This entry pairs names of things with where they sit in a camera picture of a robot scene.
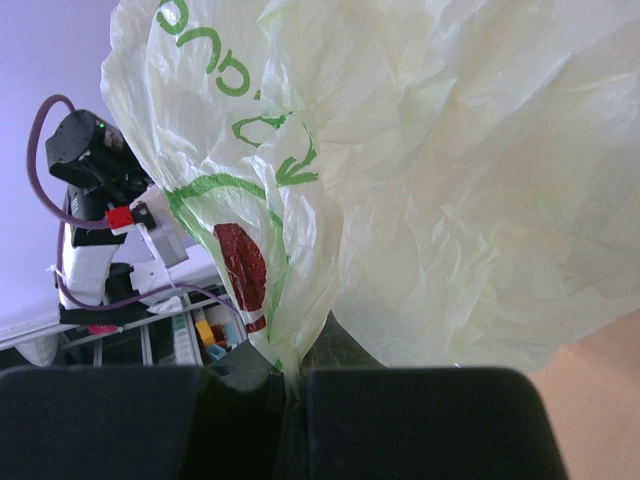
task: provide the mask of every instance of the white plastic part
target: white plastic part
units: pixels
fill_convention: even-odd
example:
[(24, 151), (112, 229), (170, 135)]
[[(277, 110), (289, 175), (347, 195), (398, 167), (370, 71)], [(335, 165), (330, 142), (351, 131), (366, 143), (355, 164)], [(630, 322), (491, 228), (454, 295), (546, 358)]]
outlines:
[(22, 356), (38, 367), (48, 367), (53, 363), (58, 350), (58, 335), (47, 335), (16, 345)]
[(206, 315), (204, 314), (204, 309), (202, 308), (198, 308), (196, 310), (191, 310), (191, 316), (193, 317), (193, 323), (194, 324), (198, 324), (198, 322), (201, 322), (202, 320), (207, 320)]
[(102, 339), (98, 338), (93, 342), (93, 366), (102, 366)]
[[(77, 300), (87, 305), (100, 305), (103, 302), (105, 281), (118, 247), (119, 245), (104, 245), (74, 248), (71, 244), (71, 226), (65, 226), (62, 274), (69, 292)], [(60, 290), (58, 291), (60, 303), (64, 308), (78, 308)]]
[[(188, 295), (183, 295), (182, 301), (186, 308), (191, 306)], [(199, 365), (202, 366), (200, 349), (196, 338), (191, 311), (175, 315), (172, 318), (173, 327), (173, 348), (176, 365)]]
[(171, 297), (168, 300), (164, 300), (162, 302), (156, 303), (155, 305), (147, 308), (147, 312), (159, 315), (161, 313), (179, 313), (182, 311), (182, 301), (180, 297), (176, 295), (175, 297)]
[(151, 350), (151, 337), (149, 336), (149, 325), (140, 327), (140, 349), (142, 351), (142, 364), (153, 365), (153, 352)]
[(112, 228), (111, 229), (111, 233), (113, 233), (114, 235), (118, 236), (118, 235), (123, 235), (125, 233), (130, 233), (133, 230), (135, 230), (136, 226), (132, 223), (131, 225), (126, 225), (124, 227), (120, 227), (120, 228)]
[[(172, 283), (188, 283), (203, 288), (222, 284), (218, 269), (204, 248), (200, 245), (189, 247), (187, 256), (187, 260), (169, 269), (158, 260), (135, 264), (130, 274), (132, 288), (145, 294), (154, 288)], [(174, 291), (167, 290), (144, 298), (141, 302), (145, 305), (155, 305), (174, 295)]]
[(133, 210), (143, 203), (155, 221), (155, 228), (149, 230), (144, 224), (137, 227), (154, 258), (170, 268), (185, 261), (188, 256), (180, 239), (185, 235), (184, 229), (173, 217), (167, 199), (156, 185), (149, 187), (132, 204)]
[(103, 97), (221, 270), (216, 227), (257, 245), (285, 372), (332, 307), (388, 365), (527, 370), (640, 307), (637, 0), (185, 4), (121, 0)]

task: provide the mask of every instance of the red printed design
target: red printed design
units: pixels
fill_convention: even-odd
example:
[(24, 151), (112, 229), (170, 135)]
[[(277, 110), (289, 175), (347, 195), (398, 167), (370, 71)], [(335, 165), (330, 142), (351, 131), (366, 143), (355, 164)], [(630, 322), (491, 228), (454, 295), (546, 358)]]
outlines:
[[(213, 233), (220, 242), (224, 264), (229, 273), (238, 306), (245, 312), (262, 312), (267, 282), (267, 267), (260, 249), (240, 225), (216, 225)], [(267, 326), (264, 316), (246, 325), (248, 333)]]

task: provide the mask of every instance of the plastic bag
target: plastic bag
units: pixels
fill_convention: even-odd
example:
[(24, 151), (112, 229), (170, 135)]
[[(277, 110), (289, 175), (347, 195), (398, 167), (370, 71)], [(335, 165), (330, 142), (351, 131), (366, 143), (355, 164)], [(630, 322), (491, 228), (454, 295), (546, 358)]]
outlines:
[(339, 285), (383, 363), (528, 370), (640, 307), (639, 27), (632, 0), (123, 0), (102, 91), (217, 265), (217, 224), (267, 259), (271, 361)]

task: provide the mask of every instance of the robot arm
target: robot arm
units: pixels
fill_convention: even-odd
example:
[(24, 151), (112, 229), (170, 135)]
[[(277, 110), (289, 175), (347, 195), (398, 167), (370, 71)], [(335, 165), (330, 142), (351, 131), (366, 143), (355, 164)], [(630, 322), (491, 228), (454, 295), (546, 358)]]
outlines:
[[(183, 247), (184, 230), (117, 128), (86, 110), (72, 111), (46, 141), (46, 151), (49, 172), (69, 184), (67, 213), (96, 222), (106, 212), (110, 227), (65, 226), (60, 273), (70, 295), (59, 288), (61, 323), (122, 325), (145, 315), (145, 308), (134, 303), (113, 314), (99, 306), (132, 297), (144, 297), (139, 300), (152, 306), (175, 295), (171, 285), (196, 288), (222, 283), (202, 247)], [(113, 264), (115, 252), (135, 228), (155, 260)], [(145, 297), (162, 287), (168, 288)], [(100, 311), (80, 308), (78, 303)]]

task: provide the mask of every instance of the lavender wall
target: lavender wall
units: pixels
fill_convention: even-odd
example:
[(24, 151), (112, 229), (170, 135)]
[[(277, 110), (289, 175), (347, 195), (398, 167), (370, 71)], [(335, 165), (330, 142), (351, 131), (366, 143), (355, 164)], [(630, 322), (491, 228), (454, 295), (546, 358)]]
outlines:
[[(111, 121), (100, 94), (100, 64), (110, 51), (110, 17), (117, 3), (2, 4), (0, 335), (9, 325), (55, 315), (57, 293), (45, 269), (54, 263), (57, 224), (31, 193), (25, 174), (26, 140), (40, 103), (53, 93), (63, 93), (76, 108)], [(65, 186), (47, 173), (44, 140), (65, 114), (64, 106), (52, 109), (38, 150), (42, 184), (55, 200), (63, 198)]]

